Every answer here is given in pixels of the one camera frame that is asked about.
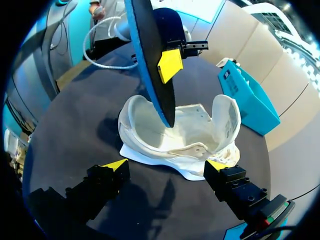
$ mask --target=yellow triangle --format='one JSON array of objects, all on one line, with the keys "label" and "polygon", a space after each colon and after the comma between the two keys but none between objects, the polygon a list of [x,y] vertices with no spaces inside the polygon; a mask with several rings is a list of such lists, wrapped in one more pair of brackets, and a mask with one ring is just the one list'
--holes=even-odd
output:
[{"label": "yellow triangle", "polygon": [[221,169],[224,169],[225,167],[227,167],[227,165],[224,165],[222,163],[216,162],[216,161],[212,161],[207,159],[207,161],[219,172]]},{"label": "yellow triangle", "polygon": [[125,158],[125,159],[122,159],[122,160],[119,160],[119,161],[115,161],[115,162],[112,162],[112,163],[103,165],[103,166],[101,166],[101,167],[108,167],[108,168],[113,169],[113,171],[115,171],[115,170],[117,170],[117,168],[119,168],[125,161],[128,161],[128,159]]}]

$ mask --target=black cable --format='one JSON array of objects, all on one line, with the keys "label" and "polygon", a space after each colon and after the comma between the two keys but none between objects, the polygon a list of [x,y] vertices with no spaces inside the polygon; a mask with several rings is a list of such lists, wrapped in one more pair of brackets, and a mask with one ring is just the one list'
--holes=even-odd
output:
[{"label": "black cable", "polygon": [[8,109],[9,109],[9,112],[11,113],[11,115],[12,115],[12,117],[13,117],[13,119],[16,121],[16,123],[20,126],[20,128],[22,129],[22,131],[23,132],[25,132],[25,133],[29,133],[28,135],[30,135],[32,132],[30,131],[30,130],[33,130],[32,129],[32,127],[30,127],[30,125],[29,125],[29,127],[30,128],[28,128],[20,119],[19,119],[19,117],[17,116],[17,114],[15,113],[15,111],[14,111],[14,107],[12,106],[12,104],[10,103],[10,101],[9,101],[9,99],[7,99],[6,101],[5,101],[5,103],[6,103],[6,106],[8,107]]},{"label": "black cable", "polygon": [[19,120],[19,118],[17,117],[17,115],[15,114],[15,112],[12,110],[12,108],[10,107],[10,105],[6,102],[6,105],[9,109],[9,112],[11,113],[13,119],[15,120],[15,122],[19,125],[19,127],[22,129],[23,132],[29,132],[30,131],[26,128],[26,126]]},{"label": "black cable", "polygon": [[62,29],[62,26],[64,28],[64,32],[65,32],[65,38],[66,38],[66,48],[65,48],[65,51],[63,53],[60,53],[58,52],[58,46],[59,44],[56,45],[56,53],[59,54],[60,56],[63,56],[67,53],[68,49],[69,49],[69,41],[68,41],[68,33],[67,33],[67,28],[66,28],[66,24],[64,22],[62,22],[62,25],[61,25],[61,29]]},{"label": "black cable", "polygon": [[61,21],[60,21],[60,26],[61,26],[60,40],[59,40],[59,42],[58,42],[56,45],[54,45],[53,47],[50,47],[50,51],[55,50],[55,49],[59,46],[59,44],[61,43],[62,35],[63,35],[62,25],[64,25],[64,30],[65,30],[65,36],[66,36],[66,43],[67,43],[67,45],[66,45],[66,51],[65,51],[65,53],[63,53],[63,55],[66,54],[66,52],[68,51],[68,34],[67,34],[67,29],[66,29],[66,25],[65,25],[64,21],[65,21],[65,18],[66,18],[67,8],[68,8],[68,6],[69,6],[69,3],[71,3],[71,2],[72,2],[72,0],[70,0],[70,1],[65,5],[64,10],[63,10],[63,13],[62,13],[62,19],[61,19]]},{"label": "black cable", "polygon": [[16,93],[18,94],[21,102],[23,103],[23,105],[25,106],[25,108],[28,110],[28,112],[30,113],[30,115],[32,116],[32,118],[33,118],[36,122],[38,122],[37,119],[35,118],[35,116],[34,116],[34,115],[32,114],[32,112],[30,111],[30,109],[27,107],[26,103],[23,101],[23,98],[21,97],[21,95],[20,95],[20,93],[19,93],[19,91],[18,91],[18,88],[17,88],[17,86],[16,86],[16,83],[15,83],[15,79],[14,79],[13,74],[11,75],[11,79],[12,79],[12,83],[13,83],[13,85],[14,85],[14,88],[15,88],[15,90],[16,90]]},{"label": "black cable", "polygon": [[319,186],[320,186],[320,184],[317,185],[317,186],[315,186],[314,188],[312,188],[310,191],[307,191],[306,193],[304,193],[304,194],[302,194],[302,195],[300,195],[300,196],[297,196],[297,197],[295,197],[295,198],[293,198],[293,199],[290,199],[290,201],[299,199],[299,198],[303,197],[304,195],[307,195],[308,193],[311,193],[313,190],[315,190],[315,189],[316,189],[317,187],[319,187]]},{"label": "black cable", "polygon": [[289,230],[292,231],[295,229],[296,226],[279,226],[279,227],[275,227],[275,228],[271,228],[271,229],[267,229],[264,230],[260,233],[258,233],[257,235],[254,235],[250,238],[248,238],[249,240],[258,240],[263,238],[264,236],[270,235],[270,234],[274,234],[280,231],[284,231],[284,230]]}]

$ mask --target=shoe sole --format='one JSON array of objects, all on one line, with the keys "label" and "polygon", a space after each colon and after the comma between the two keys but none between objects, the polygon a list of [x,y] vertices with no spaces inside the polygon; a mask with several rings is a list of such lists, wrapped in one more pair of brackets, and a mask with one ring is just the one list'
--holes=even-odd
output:
[{"label": "shoe sole", "polygon": [[189,180],[189,181],[203,181],[205,180],[205,178],[203,176],[196,176],[191,174],[190,172],[186,171],[186,170],[182,170],[180,168],[178,168],[176,165],[174,165],[171,162],[168,161],[163,161],[163,160],[158,160],[158,159],[152,159],[149,158],[139,152],[136,152],[134,150],[132,150],[129,146],[127,146],[126,144],[123,144],[121,150],[120,150],[120,155],[131,159],[133,161],[136,161],[138,163],[141,164],[146,164],[146,165],[164,165],[164,166],[168,166],[171,167],[175,170],[177,170],[185,179]]}]

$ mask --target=blue paddle edge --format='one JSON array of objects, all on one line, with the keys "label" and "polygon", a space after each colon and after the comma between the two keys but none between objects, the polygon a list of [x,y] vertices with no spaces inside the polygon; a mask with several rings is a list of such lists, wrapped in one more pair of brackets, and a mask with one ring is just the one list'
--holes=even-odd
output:
[{"label": "blue paddle edge", "polygon": [[144,52],[142,50],[142,46],[141,46],[141,42],[140,42],[140,38],[139,38],[137,22],[136,22],[136,17],[134,14],[132,0],[124,0],[124,3],[125,3],[126,15],[127,15],[128,23],[129,23],[129,28],[130,28],[132,44],[133,44],[133,48],[135,50],[135,56],[136,56],[136,60],[138,62],[138,69],[139,69],[141,78],[145,84],[146,90],[151,98],[153,106],[154,106],[155,110],[157,111],[159,117],[161,118],[163,124],[167,128],[170,128],[170,125],[169,125],[167,119],[165,118],[165,115],[160,107],[157,95],[155,93],[154,86],[152,85],[152,82],[151,82],[151,78],[150,78],[149,71],[148,71],[147,64],[146,64],[145,57],[144,57]]}]

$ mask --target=shoe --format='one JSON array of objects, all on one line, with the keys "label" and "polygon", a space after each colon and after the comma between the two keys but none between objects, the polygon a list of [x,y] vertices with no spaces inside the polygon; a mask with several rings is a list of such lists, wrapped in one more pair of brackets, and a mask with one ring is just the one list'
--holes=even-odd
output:
[{"label": "shoe", "polygon": [[241,116],[236,101],[218,95],[212,118],[201,104],[175,108],[175,124],[166,127],[152,102],[130,97],[118,118],[120,155],[148,165],[166,165],[191,181],[204,180],[206,160],[234,167],[240,159],[235,139]]}]

